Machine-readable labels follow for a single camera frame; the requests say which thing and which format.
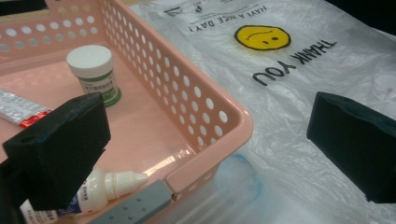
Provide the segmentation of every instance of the basket hole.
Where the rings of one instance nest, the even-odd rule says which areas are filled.
[[[189,191],[193,191],[198,187],[198,184],[193,184],[191,187],[189,187]]]
[[[98,34],[98,28],[92,27],[92,28],[91,28],[91,34],[97,35],[97,34]]]
[[[76,22],[77,25],[82,25],[84,23],[82,18],[76,18],[75,22]]]
[[[49,27],[50,27],[52,30],[58,30],[58,29],[59,29],[59,24],[58,24],[58,22],[53,21],[53,22],[51,22],[51,23],[49,24]]]
[[[197,112],[198,111],[198,104],[195,101],[192,101],[191,103],[192,109]]]
[[[191,123],[195,124],[197,122],[197,119],[195,118],[194,115],[190,114],[190,121]]]
[[[160,67],[159,64],[157,64],[157,72],[158,72],[158,73],[161,73],[161,67]]]
[[[207,174],[205,177],[204,177],[204,180],[208,180],[208,179],[210,179],[211,177],[212,177],[212,172],[210,172],[209,174]]]
[[[201,130],[201,134],[203,135],[207,134],[206,128],[204,126],[201,125],[200,130]]]
[[[183,82],[184,82],[184,85],[186,85],[187,87],[190,86],[190,79],[188,77],[184,76],[183,77]]]
[[[160,52],[159,49],[157,49],[157,58],[158,58],[158,59],[161,59],[161,52]]]
[[[220,111],[219,116],[220,116],[220,120],[222,122],[226,123],[228,121],[227,114],[224,111]]]
[[[84,29],[79,30],[79,34],[82,36],[86,36],[88,34],[88,32]]]
[[[56,39],[59,40],[59,41],[63,41],[64,40],[64,35],[57,34],[56,35]]]
[[[215,132],[216,132],[216,134],[217,134],[218,136],[222,137],[223,131],[222,131],[222,129],[220,128],[219,125],[216,125],[216,126],[215,126]]]
[[[11,36],[11,37],[14,37],[14,36],[17,36],[18,33],[14,29],[6,29],[6,34]]]
[[[206,105],[207,105],[207,108],[209,108],[209,109],[213,109],[215,107],[212,99],[210,99],[210,98],[206,98]]]
[[[169,81],[169,75],[167,72],[163,73],[163,77],[165,78],[165,81]]]
[[[43,36],[43,42],[46,44],[50,44],[52,42],[52,39],[49,36],[45,35]]]
[[[199,87],[194,87],[194,92],[197,97],[201,97],[201,89]]]
[[[169,59],[165,57],[165,66],[169,67],[171,64],[169,63]]]
[[[3,52],[9,51],[9,46],[5,44],[0,44],[0,50]]]
[[[64,16],[67,14],[67,9],[65,7],[58,7],[58,13]]]
[[[84,11],[89,12],[91,11],[91,5],[90,4],[85,4],[83,7]]]
[[[194,134],[194,129],[189,125],[189,133]]]
[[[173,82],[172,82],[172,87],[173,87],[173,89],[174,89],[175,91],[177,91],[177,90],[178,90],[177,82],[173,81]]]
[[[205,145],[204,140],[202,139],[202,137],[198,136],[197,140],[198,140],[198,144],[199,144],[200,147],[203,147]]]
[[[204,114],[202,115],[202,117],[204,118],[204,122],[205,122],[205,123],[210,123],[210,117],[209,117],[206,113],[204,113]]]
[[[87,17],[87,22],[88,23],[94,23],[95,22],[95,18],[93,16],[89,16],[89,17]]]
[[[172,94],[172,101],[173,103],[177,103],[177,97],[174,94]]]
[[[178,67],[177,66],[174,66],[174,74],[175,74],[175,76],[180,76],[180,73],[179,73],[179,71],[178,71]]]
[[[163,86],[163,91],[165,91],[165,93],[168,94],[169,93],[168,87],[167,86]]]
[[[73,12],[73,13],[79,13],[79,7],[78,6],[76,6],[76,5],[73,5],[73,6],[71,6],[70,7],[70,10]]]
[[[15,42],[15,48],[23,49],[24,48],[24,44],[21,41],[16,41]]]
[[[182,97],[183,100],[185,100],[185,101],[189,100],[189,95],[188,95],[185,91],[182,91],[182,92],[181,92],[181,97]]]
[[[32,46],[37,46],[38,45],[38,41],[34,38],[29,39],[29,44]]]
[[[29,26],[22,26],[21,30],[26,35],[29,35],[32,33],[32,29]]]
[[[180,109],[181,112],[183,112],[184,114],[187,112],[186,106],[184,106],[183,104],[180,105]]]
[[[72,22],[68,20],[64,20],[64,27],[69,28],[72,26]]]
[[[172,110],[172,113],[176,114],[176,109],[173,105],[171,106],[171,110]]]
[[[180,120],[180,122],[182,123],[182,124],[185,124],[186,123],[186,120],[184,120],[184,117],[183,116],[179,116],[178,117],[178,119]]]

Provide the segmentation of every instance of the smiley face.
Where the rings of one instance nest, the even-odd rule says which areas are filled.
[[[291,42],[286,31],[273,26],[242,26],[235,32],[234,37],[239,44],[255,50],[283,49]]]

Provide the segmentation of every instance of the white plastic bag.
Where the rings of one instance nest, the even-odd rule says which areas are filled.
[[[198,209],[186,222],[199,217],[197,222],[241,223],[243,217],[246,223],[396,223],[396,205],[367,202],[305,136],[317,91],[396,119],[395,42],[322,0],[194,0],[179,6],[141,1],[139,10],[254,120],[254,134],[239,153],[260,178],[255,183],[263,185],[261,193],[236,203],[232,193],[223,194],[233,181],[217,181],[224,177],[217,175],[203,191],[224,204],[205,203],[227,211],[202,217]],[[238,31],[249,27],[259,31],[247,30],[242,35],[248,39],[277,36],[244,43]],[[239,192],[249,198],[249,188],[233,173]]]

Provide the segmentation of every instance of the pink plastic basket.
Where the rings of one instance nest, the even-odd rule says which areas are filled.
[[[112,139],[97,167],[147,173],[147,185],[162,179],[173,192],[171,209],[251,136],[248,112],[120,0],[47,4],[48,16],[0,24],[0,89],[56,108],[83,94],[66,54],[89,44],[110,48],[122,96],[106,109]],[[0,120],[1,142],[20,131]]]

